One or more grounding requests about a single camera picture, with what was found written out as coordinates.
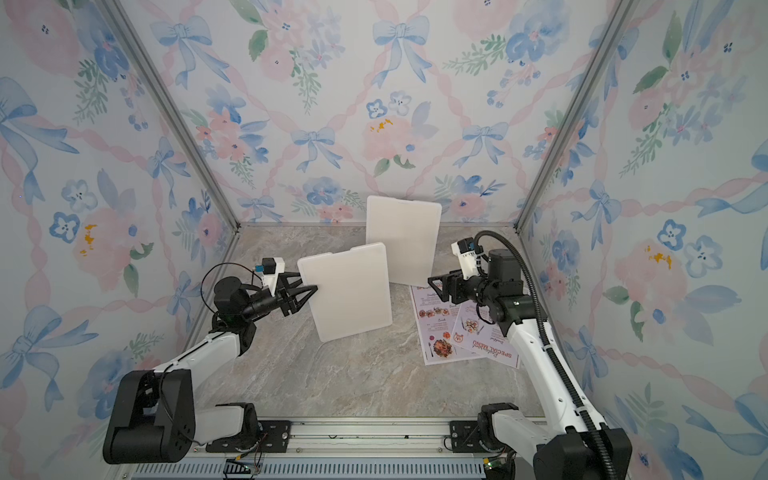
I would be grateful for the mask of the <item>white narrow rack front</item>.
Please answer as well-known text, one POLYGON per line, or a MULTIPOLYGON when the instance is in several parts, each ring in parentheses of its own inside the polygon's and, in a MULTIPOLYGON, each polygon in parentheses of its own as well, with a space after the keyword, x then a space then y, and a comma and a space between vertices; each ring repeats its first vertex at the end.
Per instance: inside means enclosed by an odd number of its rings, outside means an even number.
POLYGON ((385 245, 362 245, 298 260, 302 280, 315 285, 309 299, 321 342, 389 327, 393 323, 385 245))

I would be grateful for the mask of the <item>restaurant special menu sheet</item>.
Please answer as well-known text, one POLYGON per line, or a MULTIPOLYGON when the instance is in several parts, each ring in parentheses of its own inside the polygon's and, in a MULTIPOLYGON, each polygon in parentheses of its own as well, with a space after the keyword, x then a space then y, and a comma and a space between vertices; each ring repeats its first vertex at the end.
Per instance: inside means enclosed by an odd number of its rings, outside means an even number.
POLYGON ((507 367, 520 367, 518 352, 503 336, 500 327, 490 323, 487 307, 477 309, 477 304, 471 301, 461 304, 452 336, 454 343, 469 353, 507 367))

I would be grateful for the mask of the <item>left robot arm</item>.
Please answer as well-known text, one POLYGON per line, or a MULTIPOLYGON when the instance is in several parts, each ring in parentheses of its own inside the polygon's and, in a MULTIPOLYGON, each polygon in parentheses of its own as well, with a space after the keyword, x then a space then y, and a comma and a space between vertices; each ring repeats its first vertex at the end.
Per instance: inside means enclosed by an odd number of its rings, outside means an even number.
POLYGON ((256 451, 266 435, 253 404, 230 402, 199 410, 194 391, 250 349, 257 321, 274 311, 284 316, 300 312, 317 290, 297 272, 269 274, 261 287, 235 276, 219 280, 205 338, 152 370, 133 370, 120 380, 103 442, 104 461, 176 463, 194 447, 216 443, 240 454, 256 451))

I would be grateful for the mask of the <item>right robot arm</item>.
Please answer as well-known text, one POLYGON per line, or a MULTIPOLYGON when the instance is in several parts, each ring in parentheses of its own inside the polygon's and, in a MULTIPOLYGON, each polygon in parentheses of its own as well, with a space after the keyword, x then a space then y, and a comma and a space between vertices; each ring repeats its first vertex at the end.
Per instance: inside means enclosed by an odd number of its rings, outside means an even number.
POLYGON ((553 338, 530 272, 513 247, 484 251, 472 239, 453 244, 459 269, 429 278, 443 301, 487 308, 492 325, 516 350, 541 402, 545 425, 494 406, 488 435, 527 463, 538 479, 623 479, 632 445, 580 387, 553 338))

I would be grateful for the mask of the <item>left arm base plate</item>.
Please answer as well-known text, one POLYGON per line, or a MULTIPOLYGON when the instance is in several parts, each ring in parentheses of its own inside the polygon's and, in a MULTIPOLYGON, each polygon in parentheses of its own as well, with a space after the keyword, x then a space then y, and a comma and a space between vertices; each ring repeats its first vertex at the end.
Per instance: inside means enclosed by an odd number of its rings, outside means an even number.
POLYGON ((291 428, 289 420, 260 420, 255 426, 245 426, 237 435, 207 444, 205 451, 227 454, 286 453, 291 428))

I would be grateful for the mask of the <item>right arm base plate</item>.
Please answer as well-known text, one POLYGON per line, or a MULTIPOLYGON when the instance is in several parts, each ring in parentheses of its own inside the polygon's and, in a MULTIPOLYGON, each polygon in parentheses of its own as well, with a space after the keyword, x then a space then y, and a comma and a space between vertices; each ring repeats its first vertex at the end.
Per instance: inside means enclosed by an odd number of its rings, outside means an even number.
POLYGON ((540 433, 539 426, 525 416, 494 415, 487 425, 479 420, 451 421, 446 441, 453 453, 530 453, 540 433))

